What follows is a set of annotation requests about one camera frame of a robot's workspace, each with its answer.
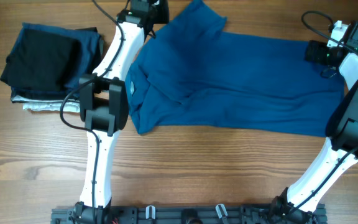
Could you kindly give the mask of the blue polo shirt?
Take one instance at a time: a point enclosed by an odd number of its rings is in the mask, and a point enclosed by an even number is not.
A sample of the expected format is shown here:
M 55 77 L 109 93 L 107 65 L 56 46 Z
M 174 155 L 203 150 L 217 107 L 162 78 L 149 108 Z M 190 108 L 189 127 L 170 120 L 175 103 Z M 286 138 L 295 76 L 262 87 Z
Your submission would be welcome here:
M 224 31 L 193 1 L 140 50 L 125 83 L 139 134 L 156 126 L 217 126 L 323 136 L 344 80 L 320 76 L 307 43 Z

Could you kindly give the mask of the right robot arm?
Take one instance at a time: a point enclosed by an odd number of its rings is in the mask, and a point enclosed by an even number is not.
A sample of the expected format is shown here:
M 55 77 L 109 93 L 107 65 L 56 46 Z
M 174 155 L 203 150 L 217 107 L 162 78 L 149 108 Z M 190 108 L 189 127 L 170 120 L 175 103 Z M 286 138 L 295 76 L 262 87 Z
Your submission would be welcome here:
M 358 163 L 358 21 L 330 27 L 328 43 L 314 42 L 306 51 L 312 62 L 325 62 L 337 70 L 349 89 L 331 115 L 324 145 L 306 172 L 268 208 L 245 207 L 243 216 L 262 223 L 321 223 L 324 209 L 319 201 L 351 166 Z

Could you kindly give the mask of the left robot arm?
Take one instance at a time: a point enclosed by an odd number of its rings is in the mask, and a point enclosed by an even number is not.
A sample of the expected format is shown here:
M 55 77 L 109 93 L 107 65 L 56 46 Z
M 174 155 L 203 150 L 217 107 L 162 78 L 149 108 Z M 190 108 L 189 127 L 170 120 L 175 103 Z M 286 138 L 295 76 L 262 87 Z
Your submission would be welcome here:
M 129 106 L 124 80 L 154 24 L 169 22 L 168 3 L 128 1 L 113 19 L 116 33 L 101 63 L 79 79 L 80 118 L 87 132 L 88 157 L 80 200 L 66 212 L 53 210 L 52 223 L 112 223 L 111 169 L 114 148 Z

